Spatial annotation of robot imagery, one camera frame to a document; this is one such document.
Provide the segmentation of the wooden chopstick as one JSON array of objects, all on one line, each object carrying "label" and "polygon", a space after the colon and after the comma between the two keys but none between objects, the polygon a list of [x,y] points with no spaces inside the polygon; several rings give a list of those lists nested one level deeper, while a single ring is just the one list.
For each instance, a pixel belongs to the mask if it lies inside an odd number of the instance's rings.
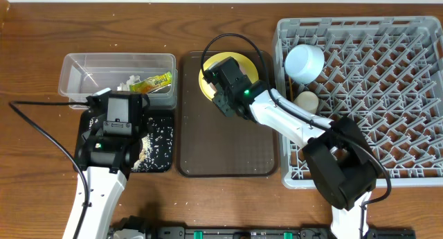
[{"label": "wooden chopstick", "polygon": [[290,101],[294,100],[293,97],[293,87],[292,87],[292,79],[290,77],[288,77],[288,82],[289,82],[289,97],[290,97]]}]

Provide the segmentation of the white tissue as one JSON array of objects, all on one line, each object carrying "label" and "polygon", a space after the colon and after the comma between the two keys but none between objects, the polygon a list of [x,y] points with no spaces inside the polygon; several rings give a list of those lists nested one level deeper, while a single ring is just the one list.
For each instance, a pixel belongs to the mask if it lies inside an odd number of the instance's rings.
[{"label": "white tissue", "polygon": [[120,85],[117,87],[118,91],[129,91],[130,87],[132,85],[135,85],[136,83],[139,83],[140,80],[140,76],[130,76],[129,79],[126,81],[126,83],[122,82],[120,83]]}]

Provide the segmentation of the cream cup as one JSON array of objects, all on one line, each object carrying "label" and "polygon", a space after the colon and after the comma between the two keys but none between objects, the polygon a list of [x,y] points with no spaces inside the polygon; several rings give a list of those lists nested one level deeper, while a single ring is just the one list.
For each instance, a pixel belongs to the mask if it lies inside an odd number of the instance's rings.
[{"label": "cream cup", "polygon": [[315,93],[304,91],[298,94],[293,103],[303,110],[315,114],[319,106],[319,99]]}]

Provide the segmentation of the blue bowl with rice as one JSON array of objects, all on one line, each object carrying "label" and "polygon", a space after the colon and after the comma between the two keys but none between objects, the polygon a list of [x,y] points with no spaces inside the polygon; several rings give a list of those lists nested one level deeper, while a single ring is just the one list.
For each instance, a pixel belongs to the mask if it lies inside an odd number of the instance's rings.
[{"label": "blue bowl with rice", "polygon": [[300,44],[288,52],[284,70],[294,82],[305,85],[317,79],[324,63],[325,56],[320,47]]}]

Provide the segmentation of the green snack wrapper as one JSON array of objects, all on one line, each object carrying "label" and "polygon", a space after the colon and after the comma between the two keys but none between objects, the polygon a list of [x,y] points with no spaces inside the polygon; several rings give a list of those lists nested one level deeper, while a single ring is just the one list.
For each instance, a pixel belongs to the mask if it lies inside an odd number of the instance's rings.
[{"label": "green snack wrapper", "polygon": [[129,90],[142,94],[148,94],[162,89],[172,83],[172,73],[168,71],[162,75],[152,76],[143,81],[130,84]]}]

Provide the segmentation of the pink bowl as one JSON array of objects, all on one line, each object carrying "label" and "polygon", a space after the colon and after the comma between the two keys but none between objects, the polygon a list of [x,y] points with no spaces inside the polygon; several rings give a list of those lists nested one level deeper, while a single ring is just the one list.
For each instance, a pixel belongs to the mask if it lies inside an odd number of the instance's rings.
[{"label": "pink bowl", "polygon": [[[217,65],[219,65],[220,63],[221,63],[220,61],[216,61],[216,62],[212,63],[212,64],[208,67],[208,69],[212,69],[212,68],[216,67]],[[240,69],[240,71],[242,72],[243,75],[246,75],[246,74],[247,74],[247,70],[246,70],[246,68],[243,67],[241,64],[239,64],[239,69]]]}]

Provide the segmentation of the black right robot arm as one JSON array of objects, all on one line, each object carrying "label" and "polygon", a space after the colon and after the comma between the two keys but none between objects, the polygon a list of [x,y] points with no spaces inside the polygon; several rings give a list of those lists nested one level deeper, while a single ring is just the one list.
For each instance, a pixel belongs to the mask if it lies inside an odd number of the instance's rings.
[{"label": "black right robot arm", "polygon": [[237,114],[270,127],[301,148],[316,189],[332,206],[336,238],[367,236],[367,206],[385,170],[352,119],[332,121],[311,114],[262,80],[218,82],[210,88],[215,90],[212,101],[225,116]]}]

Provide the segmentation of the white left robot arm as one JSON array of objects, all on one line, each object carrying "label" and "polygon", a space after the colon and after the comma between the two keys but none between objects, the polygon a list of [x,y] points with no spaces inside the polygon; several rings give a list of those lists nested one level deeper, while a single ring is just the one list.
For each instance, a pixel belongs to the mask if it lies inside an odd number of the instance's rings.
[{"label": "white left robot arm", "polygon": [[75,147],[78,184],[64,238],[106,238],[117,202],[138,160],[147,125],[110,121],[79,128]]}]

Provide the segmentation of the grey dishwasher rack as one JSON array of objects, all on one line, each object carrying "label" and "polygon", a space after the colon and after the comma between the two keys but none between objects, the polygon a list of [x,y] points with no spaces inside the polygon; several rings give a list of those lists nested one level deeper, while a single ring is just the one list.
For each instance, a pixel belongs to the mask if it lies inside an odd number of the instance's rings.
[{"label": "grey dishwasher rack", "polygon": [[318,46],[325,63],[293,97],[319,99],[316,114],[353,119],[394,187],[442,185],[442,25],[432,16],[286,18],[276,26],[278,91],[290,100],[284,61],[295,46]]}]

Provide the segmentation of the yellow plate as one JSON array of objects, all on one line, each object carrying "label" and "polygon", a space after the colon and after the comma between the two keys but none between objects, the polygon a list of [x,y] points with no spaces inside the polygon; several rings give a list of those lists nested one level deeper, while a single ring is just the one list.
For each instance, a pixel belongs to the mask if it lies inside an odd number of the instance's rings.
[{"label": "yellow plate", "polygon": [[[247,70],[246,76],[248,76],[249,80],[252,83],[259,80],[258,71],[257,71],[257,68],[255,67],[254,63],[250,59],[248,59],[245,55],[242,55],[240,53],[221,52],[221,53],[216,53],[215,55],[211,55],[204,62],[204,69],[208,69],[208,67],[214,62],[216,62],[216,61],[221,62],[222,60],[224,60],[228,57],[234,58],[238,62],[238,64],[241,64],[243,67],[246,68],[246,70]],[[204,80],[203,71],[199,72],[199,87],[200,87],[200,90],[202,91],[202,93],[204,94],[204,96],[208,100],[212,100],[214,98],[215,88],[212,85],[208,84]]]}]

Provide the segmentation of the brown serving tray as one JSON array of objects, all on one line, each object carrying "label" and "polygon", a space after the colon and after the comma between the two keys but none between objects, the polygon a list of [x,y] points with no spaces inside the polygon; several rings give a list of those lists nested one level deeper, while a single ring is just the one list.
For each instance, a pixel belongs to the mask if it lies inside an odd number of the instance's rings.
[{"label": "brown serving tray", "polygon": [[267,177],[278,169],[278,135],[224,116],[199,86],[200,52],[181,59],[177,170],[185,177]]}]

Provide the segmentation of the spilled rice pile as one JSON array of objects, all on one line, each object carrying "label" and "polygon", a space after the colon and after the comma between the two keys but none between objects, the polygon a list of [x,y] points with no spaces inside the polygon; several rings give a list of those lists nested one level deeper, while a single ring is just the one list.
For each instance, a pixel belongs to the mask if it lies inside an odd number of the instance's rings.
[{"label": "spilled rice pile", "polygon": [[172,165],[174,119],[143,116],[136,122],[93,117],[88,130],[79,133],[76,161],[82,170],[106,168],[110,173],[165,172]]}]

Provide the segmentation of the black plastic tray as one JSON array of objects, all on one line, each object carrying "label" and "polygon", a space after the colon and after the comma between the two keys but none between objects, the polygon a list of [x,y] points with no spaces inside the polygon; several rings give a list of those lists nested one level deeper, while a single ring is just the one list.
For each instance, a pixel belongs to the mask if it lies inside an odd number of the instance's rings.
[{"label": "black plastic tray", "polygon": [[[78,138],[75,147],[75,161],[80,165],[81,148],[86,141],[85,132],[98,123],[98,111],[84,111],[80,118]],[[139,140],[139,156],[132,166],[132,172],[166,172],[172,165],[174,143],[174,117],[171,110],[152,110],[145,119],[147,134]]]}]

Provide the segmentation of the clear plastic bin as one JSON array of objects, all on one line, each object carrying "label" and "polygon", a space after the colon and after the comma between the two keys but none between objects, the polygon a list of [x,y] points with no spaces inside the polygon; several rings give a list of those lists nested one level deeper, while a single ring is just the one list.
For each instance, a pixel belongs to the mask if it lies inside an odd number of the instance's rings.
[{"label": "clear plastic bin", "polygon": [[172,74],[172,82],[148,96],[152,109],[174,109],[179,77],[176,58],[170,53],[69,53],[63,61],[58,93],[71,102],[84,102],[97,91],[121,90],[128,83],[167,72]]}]

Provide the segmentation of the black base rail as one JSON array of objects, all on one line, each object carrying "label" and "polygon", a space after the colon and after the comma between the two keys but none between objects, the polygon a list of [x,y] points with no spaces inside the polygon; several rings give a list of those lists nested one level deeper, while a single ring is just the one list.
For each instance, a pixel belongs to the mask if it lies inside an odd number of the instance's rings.
[{"label": "black base rail", "polygon": [[111,229],[107,239],[334,239],[325,228],[303,229],[186,229],[184,227],[159,227],[138,231]]}]

